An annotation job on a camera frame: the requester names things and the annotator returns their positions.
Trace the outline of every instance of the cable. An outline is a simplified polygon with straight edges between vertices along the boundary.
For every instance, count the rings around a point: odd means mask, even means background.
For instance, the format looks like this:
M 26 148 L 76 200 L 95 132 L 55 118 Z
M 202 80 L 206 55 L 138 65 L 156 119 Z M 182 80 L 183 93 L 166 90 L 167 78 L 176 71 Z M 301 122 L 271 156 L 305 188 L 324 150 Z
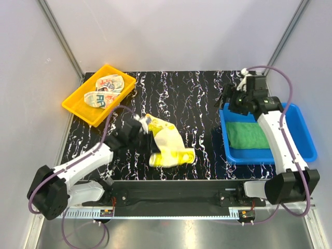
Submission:
M 289 108 L 289 106 L 291 104 L 292 97 L 293 97 L 293 84 L 292 84 L 292 81 L 290 80 L 290 78 L 287 75 L 285 75 L 281 70 L 279 70 L 279 69 L 277 69 L 277 68 L 275 68 L 273 66 L 262 66 L 262 65 L 261 66 L 252 66 L 252 67 L 247 68 L 247 70 L 249 71 L 249 70 L 253 70 L 253 69 L 257 69 L 257 68 L 267 68 L 267 69 L 271 69 L 271 70 L 274 70 L 274 71 L 278 72 L 279 74 L 281 74 L 286 79 L 286 81 L 287 81 L 287 83 L 289 85 L 289 96 L 288 96 L 287 104 L 286 104 L 286 107 L 284 108 L 284 111 L 282 112 L 282 114 L 280 116 L 279 124 L 280 124 L 281 133 L 282 133 L 282 135 L 283 135 L 283 137 L 285 139 L 285 142 L 286 142 L 287 148 L 289 150 L 289 153 L 290 153 L 290 155 L 291 155 L 291 157 L 293 159 L 293 162 L 295 163 L 295 166 L 296 166 L 296 168 L 297 168 L 297 170 L 298 170 L 298 172 L 299 172 L 299 174 L 301 176 L 301 179 L 302 179 L 302 182 L 303 182 L 303 186 L 305 188 L 307 205 L 306 205 L 305 211 L 303 213 L 301 213 L 301 214 L 294 213 L 288 207 L 286 207 L 286 205 L 283 204 L 283 203 L 281 204 L 281 206 L 283 208 L 285 208 L 292 215 L 297 216 L 297 217 L 303 217 L 303 216 L 306 216 L 307 213 L 310 210 L 310 192 L 309 192 L 309 187 L 308 187 L 308 184 L 307 184 L 307 181 L 306 181 L 306 177 L 303 174 L 302 169 L 301 169 L 299 163 L 296 160 L 295 153 L 294 153 L 294 151 L 292 149 L 292 146 L 291 146 L 291 144 L 290 144 L 290 142 L 288 140 L 288 137 L 286 135 L 286 132 L 285 132 L 285 130 L 283 128 L 283 119 L 284 119 L 284 116 L 285 116 L 285 114 L 286 114 L 286 112 L 287 112 L 287 110 L 288 110 L 288 108 Z
M 90 157 L 91 155 L 93 155 L 94 153 L 96 153 L 100 147 L 102 146 L 103 142 L 105 141 L 106 139 L 106 136 L 107 136 L 107 130 L 108 130 L 108 125 L 109 125 L 109 121 L 110 121 L 110 117 L 112 116 L 113 112 L 118 109 L 118 108 L 123 108 L 123 109 L 126 109 L 128 110 L 129 112 L 131 112 L 133 115 L 135 115 L 135 112 L 133 110 L 131 110 L 130 108 L 124 106 L 124 105 L 118 105 L 116 107 L 114 107 L 111 112 L 108 114 L 107 116 L 107 119 L 106 119 L 106 123 L 105 123 L 105 128 L 104 128 L 104 131 L 103 131 L 103 136 L 100 140 L 100 143 L 98 145 L 98 147 L 91 153 L 83 156 L 82 158 L 80 158 L 79 160 L 71 163 L 70 165 L 68 165 L 65 169 L 61 169 L 57 172 L 55 172 L 54 174 L 50 175 L 48 178 L 46 178 L 45 180 L 43 180 L 36 188 L 35 190 L 32 192 L 30 198 L 29 198 L 29 203 L 28 203 L 28 208 L 29 208 L 29 211 L 33 214 L 40 214 L 40 212 L 38 211 L 34 211 L 33 208 L 32 208 L 32 201 L 33 199 L 35 198 L 37 192 L 47 183 L 49 182 L 51 179 L 53 179 L 54 177 L 56 177 L 57 175 L 61 174 L 62 172 L 72 168 L 73 166 L 79 164 L 80 162 L 82 162 L 83 160 L 87 159 L 88 157 Z
M 72 245 L 72 244 L 68 241 L 68 239 L 67 239 L 67 237 L 66 237 L 66 234 L 65 234 L 65 232 L 64 232 L 64 220 L 65 220 L 65 217 L 66 217 L 66 215 L 67 215 L 68 210 L 69 210 L 69 208 L 67 208 L 67 209 L 64 211 L 63 216 L 62 216 L 62 220 L 61 220 L 61 233 L 62 233 L 62 238 L 63 238 L 64 242 L 65 242 L 70 248 L 81 249 L 81 248 L 79 248 L 79 247 L 76 247 L 76 246 Z M 105 226 L 105 224 L 103 224 L 103 223 L 101 223 L 101 222 L 99 222 L 99 224 L 102 225 L 103 228 L 104 228 L 103 236 L 102 236 L 101 240 L 98 242 L 98 244 L 95 245 L 95 246 L 93 246 L 93 247 L 91 247 L 90 249 L 97 249 L 97 248 L 103 243 L 103 241 L 104 241 L 104 239 L 105 239 L 106 231 L 107 231 L 107 227 Z
M 116 198 L 115 197 L 112 197 L 111 198 L 111 201 L 112 201 L 112 207 L 113 207 L 113 213 L 114 213 L 114 208 L 115 208 L 115 204 L 116 204 Z M 69 233 L 69 234 L 67 234 L 65 237 L 66 237 L 66 239 L 68 239 L 70 236 L 72 236 L 73 234 L 75 234 L 78 230 L 80 230 L 81 228 L 83 228 L 83 227 L 85 227 L 85 226 L 87 226 L 87 225 L 89 225 L 89 224 L 91 224 L 91 222 L 86 222 L 86 223 L 84 223 L 84 224 L 82 224 L 82 225 L 80 225 L 79 227 L 77 227 L 77 228 L 75 228 L 74 229 L 74 231 L 72 231 L 71 233 Z M 107 237 L 108 237 L 108 240 L 109 240 L 109 231 L 108 231 L 108 228 L 106 227 L 106 232 L 107 232 Z M 62 236 L 62 238 L 60 238 L 60 239 L 56 239 L 57 241 L 63 241 L 64 240 L 64 237 Z
M 237 222 L 237 223 L 231 223 L 231 222 L 225 222 L 223 220 L 216 220 L 215 222 L 221 223 L 221 224 L 225 224 L 225 225 L 236 225 L 236 226 L 237 225 L 241 225 L 241 226 L 259 225 L 259 224 L 264 224 L 264 223 L 272 220 L 275 217 L 275 215 L 277 214 L 278 210 L 279 210 L 279 204 L 276 206 L 275 210 L 273 211 L 273 213 L 268 218 L 266 218 L 264 220 L 261 220 L 259 222 L 251 222 L 251 223 L 244 223 L 244 222 L 243 223 L 238 223 Z
M 100 143 L 99 143 L 99 145 L 97 146 L 97 148 L 96 148 L 93 152 L 91 152 L 91 153 L 89 153 L 89 154 L 83 156 L 83 157 L 80 158 L 79 160 L 77 160 L 77 161 L 71 163 L 71 164 L 68 165 L 65 169 L 61 169 L 61 170 L 55 172 L 54 174 L 52 174 L 51 176 L 47 177 L 45 180 L 43 180 L 43 181 L 42 181 L 42 182 L 41 182 L 41 183 L 35 188 L 35 190 L 32 192 L 32 194 L 31 194 L 31 196 L 30 196 L 30 198 L 29 198 L 29 203 L 28 203 L 28 208 L 29 208 L 29 211 L 30 211 L 31 213 L 33 213 L 33 214 L 40 214 L 40 212 L 33 210 L 33 208 L 32 208 L 32 201 L 33 201 L 34 197 L 36 196 L 37 192 L 38 192 L 38 191 L 39 191 L 39 190 L 40 190 L 40 189 L 41 189 L 41 188 L 42 188 L 47 182 L 49 182 L 51 179 L 53 179 L 53 178 L 56 177 L 57 175 L 61 174 L 62 172 L 65 172 L 66 170 L 68 170 L 68 169 L 72 168 L 73 166 L 79 164 L 80 162 L 82 162 L 83 160 L 87 159 L 88 157 L 90 157 L 91 155 L 93 155 L 94 153 L 96 153 L 96 152 L 100 149 L 100 147 L 101 147 L 102 144 L 104 143 L 104 141 L 105 141 L 105 139 L 106 139 L 106 136 L 107 136 L 107 131 L 108 131 L 108 125 L 109 125 L 109 122 L 110 122 L 110 118 L 111 118 L 113 112 L 114 112 L 116 109 L 118 109 L 118 108 L 126 109 L 126 110 L 128 110 L 129 112 L 131 112 L 133 115 L 135 115 L 135 112 L 134 112 L 133 110 L 131 110 L 130 108 L 128 108 L 128 107 L 126 107 L 126 106 L 124 106 L 124 105 L 118 105 L 118 106 L 116 106 L 115 108 L 113 108 L 113 109 L 111 110 L 111 112 L 110 112 L 110 113 L 108 114 L 108 116 L 107 116 L 106 123 L 105 123 L 105 128 L 104 128 L 104 131 L 103 131 L 103 135 L 102 135 L 102 138 L 101 138 Z M 115 206 L 115 203 L 116 203 L 115 198 L 114 198 L 114 201 L 113 201 L 113 199 L 112 199 L 112 202 L 113 202 L 113 206 Z M 63 237 L 63 240 L 66 242 L 66 244 L 67 244 L 68 246 L 70 246 L 71 248 L 80 249 L 80 248 L 75 247 L 75 246 L 73 246 L 73 245 L 70 244 L 70 242 L 67 240 L 67 237 L 66 237 L 65 232 L 64 232 L 64 220 L 65 220 L 65 216 L 66 216 L 68 210 L 69 210 L 69 208 L 67 208 L 67 209 L 65 210 L 65 212 L 64 212 L 64 214 L 63 214 L 63 217 L 62 217 L 62 222 L 61 222 L 61 232 L 62 232 L 62 237 Z M 98 248 L 98 247 L 101 245 L 101 243 L 103 243 L 103 241 L 104 241 L 104 239 L 105 239 L 105 235 L 106 235 L 106 232 L 107 232 L 107 227 L 106 227 L 103 223 L 100 223 L 100 224 L 103 225 L 103 228 L 104 228 L 104 234 L 103 234 L 103 237 L 102 237 L 102 239 L 100 240 L 100 242 L 99 242 L 97 245 L 95 245 L 92 249 Z
M 252 205 L 250 211 L 254 210 L 254 208 L 255 208 L 255 201 L 253 200 L 253 205 Z

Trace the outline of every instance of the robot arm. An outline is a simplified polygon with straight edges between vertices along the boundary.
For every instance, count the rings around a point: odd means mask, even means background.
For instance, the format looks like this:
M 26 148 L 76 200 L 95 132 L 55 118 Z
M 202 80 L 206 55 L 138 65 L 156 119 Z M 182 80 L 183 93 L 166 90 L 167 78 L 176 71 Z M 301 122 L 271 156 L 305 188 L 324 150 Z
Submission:
M 268 181 L 248 181 L 244 183 L 243 197 L 267 199 L 271 204 L 303 201 L 306 198 L 303 182 L 295 162 L 303 171 L 310 194 L 320 176 L 317 170 L 309 170 L 307 163 L 298 152 L 288 130 L 285 118 L 280 128 L 283 107 L 277 97 L 269 97 L 265 76 L 253 76 L 244 69 L 244 76 L 238 86 L 227 85 L 217 105 L 224 108 L 229 102 L 229 110 L 241 115 L 251 113 L 262 128 L 272 151 L 277 176 Z M 289 152 L 283 131 L 296 159 Z
M 112 162 L 114 155 L 121 149 L 145 148 L 158 152 L 154 137 L 148 132 L 149 118 L 136 118 L 116 129 L 104 143 L 96 144 L 72 161 L 50 169 L 46 165 L 39 168 L 28 191 L 30 199 L 33 191 L 50 176 L 53 176 L 32 198 L 34 206 L 52 220 L 67 207 L 88 201 L 103 204 L 110 201 L 110 183 L 103 180 L 76 183 L 93 170 Z

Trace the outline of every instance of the black marble surface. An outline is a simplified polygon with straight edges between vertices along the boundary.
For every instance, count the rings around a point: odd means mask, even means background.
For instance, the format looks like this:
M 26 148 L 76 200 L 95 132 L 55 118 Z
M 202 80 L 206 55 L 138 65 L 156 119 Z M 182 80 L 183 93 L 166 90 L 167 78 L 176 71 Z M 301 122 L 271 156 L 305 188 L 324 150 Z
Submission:
M 186 147 L 196 149 L 193 164 L 173 168 L 151 168 L 149 155 L 135 150 L 119 155 L 86 176 L 114 180 L 235 179 L 271 178 L 273 165 L 234 165 L 226 161 L 220 119 L 214 107 L 226 83 L 240 82 L 239 71 L 128 72 L 137 79 L 135 89 L 121 102 L 139 115 L 151 115 L 174 123 Z M 131 118 L 128 111 L 117 110 L 109 132 Z M 101 138 L 105 122 L 98 128 L 74 116 L 62 163 L 94 146 Z

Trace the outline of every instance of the white wall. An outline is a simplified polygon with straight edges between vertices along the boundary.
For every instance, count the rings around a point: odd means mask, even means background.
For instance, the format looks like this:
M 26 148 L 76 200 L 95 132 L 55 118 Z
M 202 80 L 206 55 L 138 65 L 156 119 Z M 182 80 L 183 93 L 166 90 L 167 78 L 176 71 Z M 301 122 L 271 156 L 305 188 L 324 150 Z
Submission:
M 79 82 L 37 1 L 0 2 L 0 247 L 23 248 L 26 194 L 36 170 L 54 166 Z
M 266 64 L 300 0 L 48 0 L 83 71 Z
M 321 180 L 313 193 L 324 230 L 332 246 L 332 2 L 313 0 L 303 14 L 275 66 L 294 83 L 294 100 L 306 119 L 318 159 L 310 163 Z M 288 97 L 287 83 L 274 72 L 268 76 L 272 95 Z

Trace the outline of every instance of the green towel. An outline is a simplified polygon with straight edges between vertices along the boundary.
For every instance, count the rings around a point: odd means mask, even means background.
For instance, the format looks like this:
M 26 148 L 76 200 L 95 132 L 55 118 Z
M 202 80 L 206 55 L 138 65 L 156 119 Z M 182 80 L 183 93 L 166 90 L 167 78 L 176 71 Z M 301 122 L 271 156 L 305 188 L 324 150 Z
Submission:
M 269 149 L 268 140 L 258 123 L 226 122 L 230 147 L 234 149 Z

